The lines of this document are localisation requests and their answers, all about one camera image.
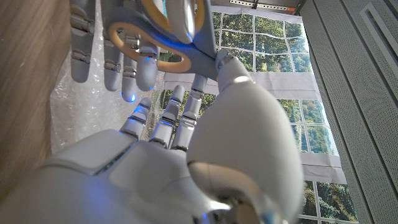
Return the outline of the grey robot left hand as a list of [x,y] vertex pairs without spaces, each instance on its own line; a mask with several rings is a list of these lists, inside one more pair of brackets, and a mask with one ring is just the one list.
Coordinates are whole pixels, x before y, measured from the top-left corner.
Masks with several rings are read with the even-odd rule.
[[[95,14],[95,0],[70,1],[72,78],[78,83],[86,82],[90,71]],[[160,48],[131,30],[121,29],[120,31],[122,42],[139,55],[137,60],[128,59],[124,62],[126,71],[122,77],[121,95],[126,102],[133,102],[136,99],[136,91],[153,89],[159,68],[157,59]],[[107,34],[103,34],[103,38],[104,85],[108,91],[116,91],[121,74],[120,52]]]

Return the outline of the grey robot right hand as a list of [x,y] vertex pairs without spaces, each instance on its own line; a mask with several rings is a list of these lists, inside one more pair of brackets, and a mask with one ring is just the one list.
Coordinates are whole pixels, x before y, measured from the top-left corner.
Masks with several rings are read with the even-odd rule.
[[279,102],[228,51],[219,95],[195,126],[168,110],[140,139],[150,101],[120,130],[51,157],[2,203],[2,223],[294,223],[303,171]]

